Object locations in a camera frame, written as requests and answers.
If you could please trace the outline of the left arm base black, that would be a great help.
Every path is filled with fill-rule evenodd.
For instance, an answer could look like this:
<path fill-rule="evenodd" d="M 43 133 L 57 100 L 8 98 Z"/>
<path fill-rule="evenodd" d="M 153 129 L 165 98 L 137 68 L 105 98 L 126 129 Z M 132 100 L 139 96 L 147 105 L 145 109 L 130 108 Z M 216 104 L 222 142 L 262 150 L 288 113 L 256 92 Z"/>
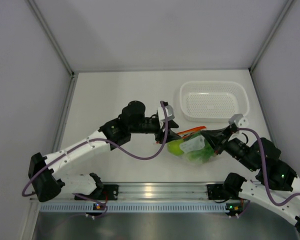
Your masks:
<path fill-rule="evenodd" d="M 96 199 L 98 201 L 117 201 L 119 194 L 119 185 L 105 184 L 102 189 L 97 191 Z"/>

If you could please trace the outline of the clear zip bag orange seal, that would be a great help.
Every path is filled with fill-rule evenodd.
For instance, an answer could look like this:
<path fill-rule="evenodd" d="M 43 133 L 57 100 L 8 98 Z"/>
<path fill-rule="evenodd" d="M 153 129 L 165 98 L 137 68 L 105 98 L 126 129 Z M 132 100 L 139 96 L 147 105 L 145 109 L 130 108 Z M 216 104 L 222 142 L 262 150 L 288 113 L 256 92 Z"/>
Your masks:
<path fill-rule="evenodd" d="M 197 126 L 197 127 L 188 129 L 188 130 L 178 132 L 177 134 L 180 135 L 183 139 L 183 143 L 180 144 L 180 149 L 183 151 L 183 155 L 175 156 L 171 153 L 170 154 L 172 156 L 174 156 L 175 158 L 178 158 L 180 160 L 183 160 L 184 162 L 187 162 L 188 164 L 192 164 L 194 166 L 195 165 L 203 165 L 202 163 L 194 163 L 194 162 L 188 161 L 187 154 L 189 152 L 192 152 L 192 151 L 195 151 L 195 150 L 200 150 L 206 144 L 209 144 L 207 142 L 207 140 L 205 140 L 205 138 L 200 133 L 200 131 L 205 131 L 205 130 L 207 130 L 207 127 L 204 126 L 204 125 L 201 125 L 201 126 Z"/>

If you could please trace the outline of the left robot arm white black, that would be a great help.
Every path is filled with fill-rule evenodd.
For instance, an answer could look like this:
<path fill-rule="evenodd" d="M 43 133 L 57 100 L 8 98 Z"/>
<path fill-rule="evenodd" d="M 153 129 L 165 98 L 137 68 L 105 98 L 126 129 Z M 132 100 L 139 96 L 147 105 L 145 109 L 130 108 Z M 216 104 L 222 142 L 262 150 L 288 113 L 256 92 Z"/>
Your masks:
<path fill-rule="evenodd" d="M 158 156 L 165 144 L 179 140 L 173 132 L 179 126 L 174 121 L 174 110 L 168 102 L 161 101 L 156 113 L 145 116 L 146 106 L 137 100 L 131 101 L 117 118 L 106 122 L 90 136 L 70 147 L 42 155 L 34 154 L 30 159 L 26 188 L 32 186 L 31 195 L 41 202 L 53 200 L 60 194 L 72 194 L 75 200 L 94 201 L 104 192 L 104 184 L 95 173 L 69 175 L 79 164 L 99 154 L 119 149 L 130 157 L 147 161 Z M 136 156 L 123 149 L 133 134 L 153 134 L 160 149 L 149 157 Z"/>

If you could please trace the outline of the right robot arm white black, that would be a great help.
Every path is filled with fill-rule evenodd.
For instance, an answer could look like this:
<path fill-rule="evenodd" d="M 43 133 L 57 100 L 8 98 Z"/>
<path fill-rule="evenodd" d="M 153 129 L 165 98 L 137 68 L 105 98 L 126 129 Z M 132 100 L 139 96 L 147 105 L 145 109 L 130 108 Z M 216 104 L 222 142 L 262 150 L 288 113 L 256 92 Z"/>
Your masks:
<path fill-rule="evenodd" d="M 226 200 L 243 199 L 281 216 L 300 234 L 300 177 L 280 159 L 281 151 L 268 139 L 250 128 L 235 124 L 218 130 L 201 130 L 200 134 L 214 153 L 229 154 L 251 172 L 255 184 L 231 172 L 219 188 Z"/>

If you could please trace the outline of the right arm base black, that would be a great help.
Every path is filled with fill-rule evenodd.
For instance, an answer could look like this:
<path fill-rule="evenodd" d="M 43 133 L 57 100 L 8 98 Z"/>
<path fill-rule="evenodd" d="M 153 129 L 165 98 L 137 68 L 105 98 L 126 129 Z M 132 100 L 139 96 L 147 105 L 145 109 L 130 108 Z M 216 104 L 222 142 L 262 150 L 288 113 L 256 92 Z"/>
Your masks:
<path fill-rule="evenodd" d="M 224 192 L 223 185 L 220 183 L 207 184 L 207 194 L 209 200 L 227 200 L 228 196 Z"/>

